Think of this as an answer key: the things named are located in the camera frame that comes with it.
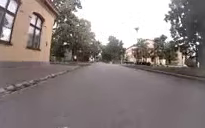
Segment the window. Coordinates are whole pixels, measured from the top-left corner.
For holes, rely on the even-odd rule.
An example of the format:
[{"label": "window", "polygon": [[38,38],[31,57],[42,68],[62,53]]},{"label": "window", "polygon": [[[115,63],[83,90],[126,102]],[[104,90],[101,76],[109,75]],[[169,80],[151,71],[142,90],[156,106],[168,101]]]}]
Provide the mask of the window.
[{"label": "window", "polygon": [[17,0],[0,0],[0,40],[10,42],[12,28],[20,3]]},{"label": "window", "polygon": [[28,43],[27,48],[40,49],[40,39],[42,30],[43,18],[40,15],[33,13],[28,30]]}]

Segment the grass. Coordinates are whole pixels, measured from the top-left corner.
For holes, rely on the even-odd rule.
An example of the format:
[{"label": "grass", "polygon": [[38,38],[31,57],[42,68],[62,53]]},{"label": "grass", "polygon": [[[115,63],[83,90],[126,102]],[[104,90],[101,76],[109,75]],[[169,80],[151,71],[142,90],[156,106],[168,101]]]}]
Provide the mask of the grass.
[{"label": "grass", "polygon": [[158,70],[158,71],[205,78],[205,70],[199,68],[158,67],[158,66],[144,66],[144,65],[126,65],[126,67],[136,68],[136,69]]}]

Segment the building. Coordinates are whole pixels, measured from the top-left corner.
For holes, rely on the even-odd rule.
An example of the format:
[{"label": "building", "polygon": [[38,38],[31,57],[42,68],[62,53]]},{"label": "building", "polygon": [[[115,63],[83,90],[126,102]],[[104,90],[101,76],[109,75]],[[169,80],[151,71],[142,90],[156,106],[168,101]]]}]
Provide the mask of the building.
[{"label": "building", "polygon": [[[145,40],[144,42],[145,44],[147,44],[147,47],[148,49],[154,49],[154,41],[153,40]],[[132,62],[132,63],[136,63],[137,62],[137,59],[135,58],[134,56],[134,52],[135,52],[135,49],[137,47],[135,45],[129,47],[126,49],[126,52],[125,52],[125,58],[128,62]],[[149,62],[153,65],[166,65],[166,60],[165,59],[159,59],[159,57],[156,57],[156,58],[141,58],[138,60],[139,62]]]},{"label": "building", "polygon": [[136,49],[136,46],[131,46],[126,49],[125,51],[125,61],[130,62],[130,63],[136,63],[136,58],[134,56],[134,50]]},{"label": "building", "polygon": [[49,62],[57,15],[49,0],[0,0],[0,62]]}]

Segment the bush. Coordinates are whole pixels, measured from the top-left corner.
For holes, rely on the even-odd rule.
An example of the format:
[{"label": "bush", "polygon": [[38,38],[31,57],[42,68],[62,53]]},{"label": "bush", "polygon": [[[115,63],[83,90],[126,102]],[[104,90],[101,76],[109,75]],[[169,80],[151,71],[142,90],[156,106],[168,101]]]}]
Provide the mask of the bush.
[{"label": "bush", "polygon": [[188,67],[191,67],[191,68],[197,67],[196,61],[195,61],[194,59],[191,59],[191,58],[186,59],[186,60],[185,60],[185,64],[186,64]]},{"label": "bush", "polygon": [[146,65],[151,66],[152,64],[150,62],[136,62],[136,65]]}]

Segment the leafy tree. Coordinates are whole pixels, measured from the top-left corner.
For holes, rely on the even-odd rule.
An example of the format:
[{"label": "leafy tree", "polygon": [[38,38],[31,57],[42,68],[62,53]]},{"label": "leafy tree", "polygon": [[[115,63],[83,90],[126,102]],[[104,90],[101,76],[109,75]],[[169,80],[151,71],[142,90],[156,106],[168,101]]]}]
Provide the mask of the leafy tree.
[{"label": "leafy tree", "polygon": [[148,43],[146,43],[145,41],[145,39],[138,39],[138,42],[135,45],[137,48],[134,49],[133,54],[137,62],[139,62],[139,60],[142,60],[144,62],[146,61],[145,59],[150,57],[150,49],[148,47]]},{"label": "leafy tree", "polygon": [[165,20],[171,23],[171,35],[185,55],[194,56],[205,67],[205,0],[172,0]]},{"label": "leafy tree", "polygon": [[119,61],[124,56],[123,42],[114,36],[108,38],[109,43],[103,46],[102,59],[104,61]]},{"label": "leafy tree", "polygon": [[170,41],[165,44],[164,56],[169,64],[171,64],[172,61],[175,61],[177,59],[177,50],[178,47],[176,47],[176,43],[174,41]]},{"label": "leafy tree", "polygon": [[153,57],[159,57],[160,59],[165,58],[165,44],[167,36],[161,35],[154,39],[154,49],[152,49]]},{"label": "leafy tree", "polygon": [[64,57],[66,49],[72,51],[72,58],[88,61],[90,56],[99,54],[99,45],[91,31],[91,23],[79,19],[74,12],[81,9],[79,0],[54,0],[60,11],[56,19],[52,40],[52,55]]}]

